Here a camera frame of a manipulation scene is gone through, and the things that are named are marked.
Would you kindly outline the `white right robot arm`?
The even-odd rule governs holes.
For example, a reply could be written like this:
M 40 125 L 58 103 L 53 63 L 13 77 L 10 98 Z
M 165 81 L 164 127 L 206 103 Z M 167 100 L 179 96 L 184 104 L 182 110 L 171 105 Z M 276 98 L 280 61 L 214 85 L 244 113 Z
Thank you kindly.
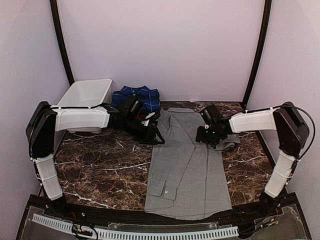
M 257 110 L 245 110 L 223 117 L 212 104 L 200 112 L 205 125 L 197 128 L 195 140 L 213 148 L 232 134 L 275 131 L 279 155 L 271 177 L 255 205 L 255 213 L 266 217 L 280 201 L 280 195 L 293 177 L 302 157 L 310 149 L 307 140 L 314 141 L 316 126 L 308 126 L 303 115 L 308 112 L 287 101 L 281 105 Z

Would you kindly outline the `black frame post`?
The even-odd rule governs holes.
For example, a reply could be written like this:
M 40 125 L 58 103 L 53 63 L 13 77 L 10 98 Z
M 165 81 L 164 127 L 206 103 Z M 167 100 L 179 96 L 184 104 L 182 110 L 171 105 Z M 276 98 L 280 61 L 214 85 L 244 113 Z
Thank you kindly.
M 261 58 L 263 55 L 265 40 L 267 36 L 268 26 L 269 26 L 271 8 L 272 8 L 272 0 L 265 0 L 257 47 L 256 47 L 250 75 L 248 78 L 247 86 L 244 92 L 243 99 L 241 101 L 241 106 L 243 109 L 246 109 L 248 106 L 248 103 L 254 88 L 255 80 L 258 74 Z
M 60 51 L 62 64 L 65 70 L 68 84 L 71 86 L 73 83 L 75 83 L 75 80 L 74 80 L 74 76 L 73 76 L 72 68 L 70 65 L 64 36 L 63 36 L 62 25 L 61 25 L 59 10 L 58 10 L 58 1 L 50 0 L 49 3 L 50 3 L 51 15 L 52 15 L 55 35 L 58 43 L 58 48 Z

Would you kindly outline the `white plastic bin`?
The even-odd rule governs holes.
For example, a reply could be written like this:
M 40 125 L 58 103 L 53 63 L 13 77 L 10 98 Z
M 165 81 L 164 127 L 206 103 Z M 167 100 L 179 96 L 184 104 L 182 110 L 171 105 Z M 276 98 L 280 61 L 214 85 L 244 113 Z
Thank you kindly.
M 101 106 L 111 99 L 112 80 L 91 79 L 73 83 L 57 104 L 55 130 L 101 133 L 110 118 L 107 110 Z

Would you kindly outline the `black red folded shirt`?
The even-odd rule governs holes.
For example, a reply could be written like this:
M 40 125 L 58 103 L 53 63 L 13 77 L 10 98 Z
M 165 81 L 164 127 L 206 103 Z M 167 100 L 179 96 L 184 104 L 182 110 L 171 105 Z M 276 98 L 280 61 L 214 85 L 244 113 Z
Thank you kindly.
M 145 118 L 146 118 L 146 115 L 144 115 L 144 114 L 138 114 L 136 118 L 137 118 L 137 119 L 145 119 Z

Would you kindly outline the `left black frame post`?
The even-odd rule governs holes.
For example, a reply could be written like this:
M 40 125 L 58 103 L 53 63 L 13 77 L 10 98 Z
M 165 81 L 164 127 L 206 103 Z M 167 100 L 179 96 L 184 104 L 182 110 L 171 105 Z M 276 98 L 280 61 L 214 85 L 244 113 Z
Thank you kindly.
M 55 35 L 58 43 L 58 48 L 60 51 L 62 64 L 65 70 L 68 84 L 71 86 L 73 83 L 75 83 L 75 80 L 74 80 L 74 76 L 73 76 L 72 68 L 70 65 L 64 36 L 63 36 L 62 25 L 61 25 L 59 10 L 58 10 L 58 1 L 50 0 L 49 3 L 50 3 L 51 15 L 52 15 Z

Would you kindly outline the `grey long sleeve shirt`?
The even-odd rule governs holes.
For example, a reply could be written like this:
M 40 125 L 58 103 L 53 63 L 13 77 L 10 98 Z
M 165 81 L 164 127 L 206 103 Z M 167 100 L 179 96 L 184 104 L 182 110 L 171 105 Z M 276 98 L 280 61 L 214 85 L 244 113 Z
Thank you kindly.
M 160 111 L 157 126 L 165 143 L 152 148 L 145 212 L 194 221 L 232 209 L 222 151 L 240 138 L 228 135 L 212 148 L 196 142 L 202 125 L 202 117 L 192 109 Z

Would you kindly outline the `right black frame post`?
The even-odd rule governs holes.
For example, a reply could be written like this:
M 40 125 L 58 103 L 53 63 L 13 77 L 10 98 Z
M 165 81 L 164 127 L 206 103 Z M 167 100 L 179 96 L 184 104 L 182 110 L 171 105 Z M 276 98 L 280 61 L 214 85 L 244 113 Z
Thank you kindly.
M 243 109 L 246 109 L 248 106 L 248 103 L 254 88 L 255 80 L 258 74 L 261 58 L 263 55 L 265 40 L 267 36 L 268 26 L 269 26 L 271 8 L 272 8 L 272 0 L 265 0 L 257 47 L 256 47 L 250 75 L 248 78 L 247 86 L 244 92 L 243 99 L 241 101 L 241 106 Z

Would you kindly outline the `black front rail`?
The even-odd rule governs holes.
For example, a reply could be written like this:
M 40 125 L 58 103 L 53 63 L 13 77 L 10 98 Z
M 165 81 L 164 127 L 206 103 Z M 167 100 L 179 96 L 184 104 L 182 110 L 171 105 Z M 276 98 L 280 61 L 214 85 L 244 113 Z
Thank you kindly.
M 116 210 L 91 206 L 66 203 L 65 209 L 74 212 L 78 220 L 95 225 L 107 225 L 109 223 L 141 224 L 141 225 L 175 225 L 192 223 L 218 222 L 219 224 L 248 223 L 260 216 L 255 212 L 259 207 L 258 202 L 252 202 L 233 206 L 231 210 L 213 214 L 201 220 L 177 220 L 144 211 Z

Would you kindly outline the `blue plaid folded shirt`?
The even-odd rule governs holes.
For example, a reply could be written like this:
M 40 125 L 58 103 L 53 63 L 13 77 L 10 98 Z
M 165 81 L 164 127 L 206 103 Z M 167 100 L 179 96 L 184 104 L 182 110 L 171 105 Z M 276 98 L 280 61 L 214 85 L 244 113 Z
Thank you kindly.
M 128 96 L 134 96 L 143 103 L 141 115 L 150 114 L 160 108 L 160 93 L 157 89 L 149 89 L 147 86 L 129 87 L 124 86 L 121 90 L 114 91 L 111 97 L 111 105 L 116 107 L 123 103 Z

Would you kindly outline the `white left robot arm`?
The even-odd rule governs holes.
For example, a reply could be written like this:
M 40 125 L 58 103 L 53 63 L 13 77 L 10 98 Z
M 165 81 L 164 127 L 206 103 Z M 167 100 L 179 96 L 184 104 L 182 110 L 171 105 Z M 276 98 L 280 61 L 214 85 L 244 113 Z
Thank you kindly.
M 138 115 L 144 103 L 133 95 L 117 106 L 102 102 L 95 106 L 52 106 L 46 101 L 38 104 L 27 127 L 28 153 L 34 164 L 37 179 L 42 184 L 51 210 L 60 218 L 67 218 L 70 206 L 62 199 L 54 164 L 55 134 L 60 131 L 86 128 L 115 128 L 126 131 L 133 140 L 147 145 L 165 143 L 158 127 L 158 109 L 144 119 Z

